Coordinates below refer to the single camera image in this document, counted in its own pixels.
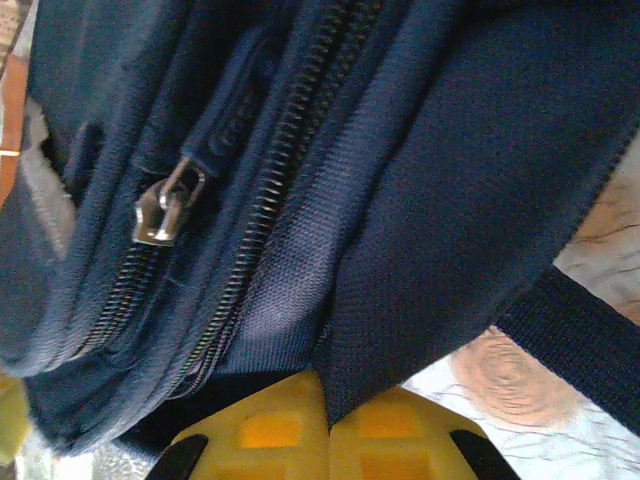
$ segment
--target zipper slider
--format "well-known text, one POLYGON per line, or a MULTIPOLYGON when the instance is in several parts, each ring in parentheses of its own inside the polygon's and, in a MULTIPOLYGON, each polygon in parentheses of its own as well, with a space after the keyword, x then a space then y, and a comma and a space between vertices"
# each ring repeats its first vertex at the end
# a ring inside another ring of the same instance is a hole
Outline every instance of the zipper slider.
POLYGON ((136 202, 133 241, 172 247, 209 178, 189 157, 183 157, 169 178, 153 184, 136 202))

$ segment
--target yellow plastic object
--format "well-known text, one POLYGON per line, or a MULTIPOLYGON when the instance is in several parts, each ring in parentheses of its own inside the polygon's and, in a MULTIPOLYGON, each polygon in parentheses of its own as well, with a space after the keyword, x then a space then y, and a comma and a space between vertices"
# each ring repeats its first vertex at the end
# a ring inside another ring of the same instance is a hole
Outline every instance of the yellow plastic object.
POLYGON ((22 382, 0 373, 0 465, 13 461, 29 433, 29 409, 22 382))
POLYGON ((190 480, 476 480, 449 433, 478 425, 401 388, 329 436, 320 381, 304 372, 183 431, 209 439, 190 480))
POLYGON ((329 435, 322 388, 302 373, 206 418, 175 442, 209 443, 190 480, 315 480, 328 474, 329 435))

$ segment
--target backpack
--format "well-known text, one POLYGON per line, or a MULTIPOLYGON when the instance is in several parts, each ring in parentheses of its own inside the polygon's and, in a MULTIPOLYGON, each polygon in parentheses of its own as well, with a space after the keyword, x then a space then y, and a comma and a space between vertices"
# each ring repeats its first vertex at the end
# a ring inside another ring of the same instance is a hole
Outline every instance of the backpack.
POLYGON ((638 434, 639 327, 552 265, 638 44, 635 1, 42 2, 3 368, 58 452, 153 456, 310 368, 333 425, 495 324, 638 434))

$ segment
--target black strap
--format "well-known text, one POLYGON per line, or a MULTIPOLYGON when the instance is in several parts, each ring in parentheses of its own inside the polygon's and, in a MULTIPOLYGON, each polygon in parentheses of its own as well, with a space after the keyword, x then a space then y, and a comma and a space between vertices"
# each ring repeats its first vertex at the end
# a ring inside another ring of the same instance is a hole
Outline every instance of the black strap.
POLYGON ((640 327, 556 268, 496 326, 640 435, 640 327))

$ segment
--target navy fabric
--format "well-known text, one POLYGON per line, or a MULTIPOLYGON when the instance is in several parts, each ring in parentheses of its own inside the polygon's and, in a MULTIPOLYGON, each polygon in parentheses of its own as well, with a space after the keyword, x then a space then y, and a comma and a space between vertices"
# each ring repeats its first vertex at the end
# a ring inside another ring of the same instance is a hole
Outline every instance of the navy fabric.
POLYGON ((518 298, 496 326, 640 434, 640 326, 556 268, 518 298))
POLYGON ((59 260, 40 226, 30 192, 20 175, 0 209, 0 351, 11 364, 28 355, 29 334, 45 314, 59 260))
MULTIPOLYGON (((288 82, 332 3, 300 6, 246 151, 193 212, 119 348, 75 361, 145 182, 177 163, 243 31, 267 21, 286 32, 297 4, 41 5, 29 90, 53 132, 53 163, 74 177, 72 145, 99 150, 78 152, 92 177, 74 193, 70 254, 50 300, 34 299, 34 315, 48 309, 12 362, 30 377, 33 414, 55 449, 112 439, 171 393, 233 268, 288 82), (83 28, 61 28, 60 18, 83 28)), ((547 270, 637 128, 640 6, 488 3, 386 4, 311 145, 207 388, 313 361, 335 423, 472 340, 547 270)), ((24 200, 12 202, 15 212, 24 200)), ((0 357, 12 354, 0 344, 0 357)), ((153 423, 138 428, 153 433, 153 423)))
POLYGON ((639 9, 537 6, 451 36, 337 271, 316 360, 331 423, 479 335, 570 239, 637 127, 639 9))

